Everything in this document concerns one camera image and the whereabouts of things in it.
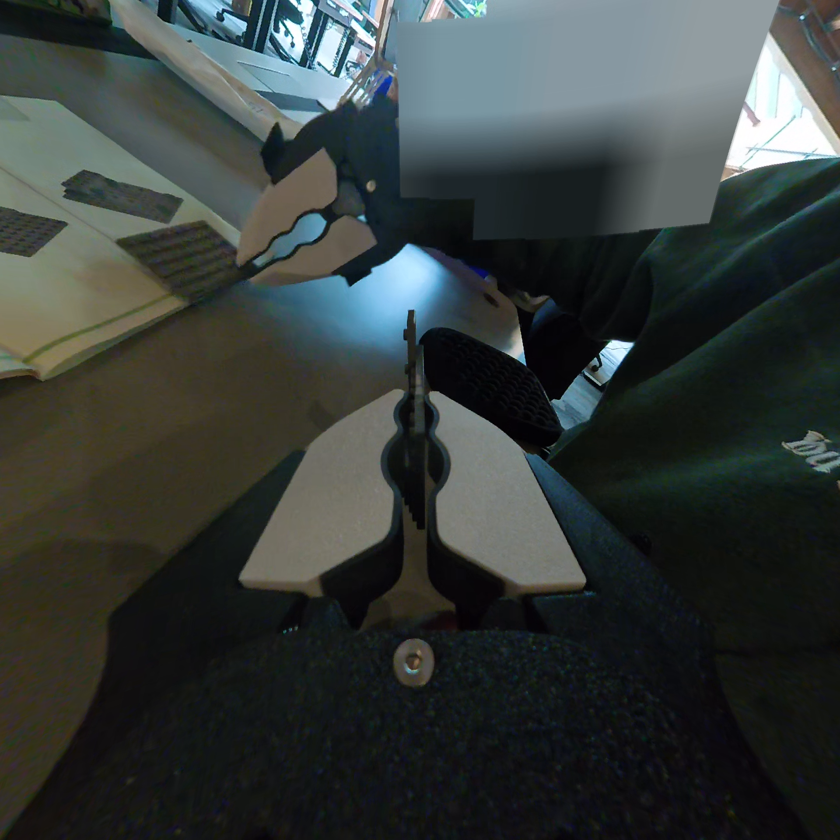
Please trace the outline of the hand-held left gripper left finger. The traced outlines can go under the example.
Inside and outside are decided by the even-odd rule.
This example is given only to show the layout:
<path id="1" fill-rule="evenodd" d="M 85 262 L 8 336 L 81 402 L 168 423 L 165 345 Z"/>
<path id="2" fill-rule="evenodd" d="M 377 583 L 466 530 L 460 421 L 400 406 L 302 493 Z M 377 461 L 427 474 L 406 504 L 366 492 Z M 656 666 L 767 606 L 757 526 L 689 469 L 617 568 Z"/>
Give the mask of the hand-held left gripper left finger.
<path id="1" fill-rule="evenodd" d="M 324 596 L 327 574 L 403 523 L 382 457 L 398 435 L 405 396 L 387 392 L 309 445 L 239 574 L 244 588 Z"/>

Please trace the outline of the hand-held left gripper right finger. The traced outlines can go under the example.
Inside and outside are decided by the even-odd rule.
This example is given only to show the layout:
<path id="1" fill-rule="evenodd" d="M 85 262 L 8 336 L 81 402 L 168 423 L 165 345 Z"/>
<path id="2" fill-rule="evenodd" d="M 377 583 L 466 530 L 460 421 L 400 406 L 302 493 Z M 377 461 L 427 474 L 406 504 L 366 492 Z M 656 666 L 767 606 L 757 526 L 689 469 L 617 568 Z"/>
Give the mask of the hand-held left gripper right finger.
<path id="1" fill-rule="evenodd" d="M 585 574 L 525 451 L 443 393 L 428 398 L 433 442 L 448 465 L 434 499 L 443 548 L 467 571 L 488 573 L 507 597 L 581 592 Z"/>

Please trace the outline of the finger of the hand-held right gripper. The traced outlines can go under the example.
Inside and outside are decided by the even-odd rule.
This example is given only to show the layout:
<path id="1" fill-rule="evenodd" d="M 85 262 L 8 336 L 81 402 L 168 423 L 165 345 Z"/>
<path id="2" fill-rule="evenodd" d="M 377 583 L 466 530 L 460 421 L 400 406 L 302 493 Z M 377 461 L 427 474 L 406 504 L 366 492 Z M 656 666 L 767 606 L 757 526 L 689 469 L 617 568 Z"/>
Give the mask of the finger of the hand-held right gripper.
<path id="1" fill-rule="evenodd" d="M 341 216 L 328 224 L 307 215 L 248 262 L 248 280 L 284 287 L 333 277 L 377 245 L 371 229 L 356 217 Z"/>
<path id="2" fill-rule="evenodd" d="M 237 266 L 261 253 L 279 235 L 292 230 L 307 215 L 318 215 L 338 195 L 335 163 L 325 149 L 268 185 L 246 220 L 238 241 Z"/>

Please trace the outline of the dark grey studded brick plate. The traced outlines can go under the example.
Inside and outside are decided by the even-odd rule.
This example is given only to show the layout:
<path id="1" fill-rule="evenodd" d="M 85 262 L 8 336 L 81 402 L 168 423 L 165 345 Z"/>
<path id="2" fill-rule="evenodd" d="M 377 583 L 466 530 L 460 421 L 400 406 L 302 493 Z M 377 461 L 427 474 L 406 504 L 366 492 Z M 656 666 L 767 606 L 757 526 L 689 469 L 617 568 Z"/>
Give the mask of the dark grey studded brick plate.
<path id="1" fill-rule="evenodd" d="M 146 268 L 172 295 L 196 303 L 248 278 L 237 250 L 207 222 L 161 227 L 119 238 L 115 244 Z"/>

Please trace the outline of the grey brick plate assembly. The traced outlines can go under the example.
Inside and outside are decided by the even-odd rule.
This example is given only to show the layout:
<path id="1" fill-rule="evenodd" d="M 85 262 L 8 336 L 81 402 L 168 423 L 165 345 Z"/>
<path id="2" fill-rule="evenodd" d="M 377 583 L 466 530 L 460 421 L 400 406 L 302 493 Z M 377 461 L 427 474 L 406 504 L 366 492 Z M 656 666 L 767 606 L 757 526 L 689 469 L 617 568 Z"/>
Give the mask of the grey brick plate assembly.
<path id="1" fill-rule="evenodd" d="M 407 313 L 403 337 L 406 342 L 405 373 L 407 378 L 406 409 L 403 419 L 403 497 L 416 527 L 424 530 L 427 509 L 426 379 L 424 348 L 417 338 L 415 310 L 409 310 Z"/>

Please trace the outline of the person's right forearm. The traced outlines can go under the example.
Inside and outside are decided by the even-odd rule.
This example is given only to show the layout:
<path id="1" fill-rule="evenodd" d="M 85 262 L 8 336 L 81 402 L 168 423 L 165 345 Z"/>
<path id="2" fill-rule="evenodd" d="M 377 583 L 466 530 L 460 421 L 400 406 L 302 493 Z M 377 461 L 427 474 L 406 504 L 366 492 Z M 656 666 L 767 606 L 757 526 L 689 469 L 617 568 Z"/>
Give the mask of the person's right forearm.
<path id="1" fill-rule="evenodd" d="M 550 298 L 591 339 L 633 342 L 653 298 L 646 252 L 661 232 L 498 241 L 441 234 L 417 243 L 486 272 L 510 297 Z"/>

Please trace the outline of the grey desk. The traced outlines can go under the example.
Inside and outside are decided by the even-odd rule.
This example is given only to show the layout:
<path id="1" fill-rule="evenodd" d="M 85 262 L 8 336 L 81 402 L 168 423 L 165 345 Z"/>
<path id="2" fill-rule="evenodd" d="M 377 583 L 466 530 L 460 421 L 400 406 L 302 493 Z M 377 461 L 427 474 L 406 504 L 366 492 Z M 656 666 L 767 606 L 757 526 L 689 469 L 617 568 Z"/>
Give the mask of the grey desk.
<path id="1" fill-rule="evenodd" d="M 406 312 L 513 356 L 515 308 L 406 248 L 238 286 L 51 381 L 2 381 L 2 834 L 96 693 L 111 613 L 282 459 L 403 383 Z"/>

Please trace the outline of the wooden easel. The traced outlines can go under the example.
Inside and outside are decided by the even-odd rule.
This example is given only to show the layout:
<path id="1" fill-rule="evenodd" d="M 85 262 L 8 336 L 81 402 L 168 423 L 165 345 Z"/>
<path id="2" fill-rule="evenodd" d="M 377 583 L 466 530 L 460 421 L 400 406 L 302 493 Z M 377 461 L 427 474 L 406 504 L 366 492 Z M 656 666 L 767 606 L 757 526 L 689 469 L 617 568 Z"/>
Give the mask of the wooden easel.
<path id="1" fill-rule="evenodd" d="M 376 19 L 376 33 L 374 50 L 360 73 L 353 79 L 347 91 L 337 103 L 337 107 L 348 102 L 358 108 L 371 103 L 375 92 L 384 81 L 392 79 L 395 68 L 391 61 L 385 58 L 385 46 L 392 22 L 394 1 L 380 4 Z"/>

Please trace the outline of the black dimpled tray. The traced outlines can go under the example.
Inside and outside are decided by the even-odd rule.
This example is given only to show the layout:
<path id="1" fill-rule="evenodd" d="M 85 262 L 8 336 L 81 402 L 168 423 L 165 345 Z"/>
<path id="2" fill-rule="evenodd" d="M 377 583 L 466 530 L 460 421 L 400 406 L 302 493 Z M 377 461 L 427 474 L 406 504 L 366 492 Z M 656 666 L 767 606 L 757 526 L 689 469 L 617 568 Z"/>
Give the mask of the black dimpled tray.
<path id="1" fill-rule="evenodd" d="M 432 392 L 439 392 L 519 443 L 555 445 L 563 429 L 537 376 L 524 363 L 463 332 L 426 331 L 424 371 Z"/>

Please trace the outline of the open instruction booklet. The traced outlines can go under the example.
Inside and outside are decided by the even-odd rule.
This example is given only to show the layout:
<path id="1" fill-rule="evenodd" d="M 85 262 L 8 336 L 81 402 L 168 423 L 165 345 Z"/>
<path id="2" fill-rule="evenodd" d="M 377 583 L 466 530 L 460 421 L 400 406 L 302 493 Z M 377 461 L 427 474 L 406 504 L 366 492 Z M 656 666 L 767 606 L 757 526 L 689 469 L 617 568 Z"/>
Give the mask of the open instruction booklet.
<path id="1" fill-rule="evenodd" d="M 2 364 L 49 379 L 187 307 L 118 240 L 204 224 L 239 232 L 182 187 L 57 101 L 2 97 Z M 91 172 L 179 200 L 172 220 L 73 201 Z"/>

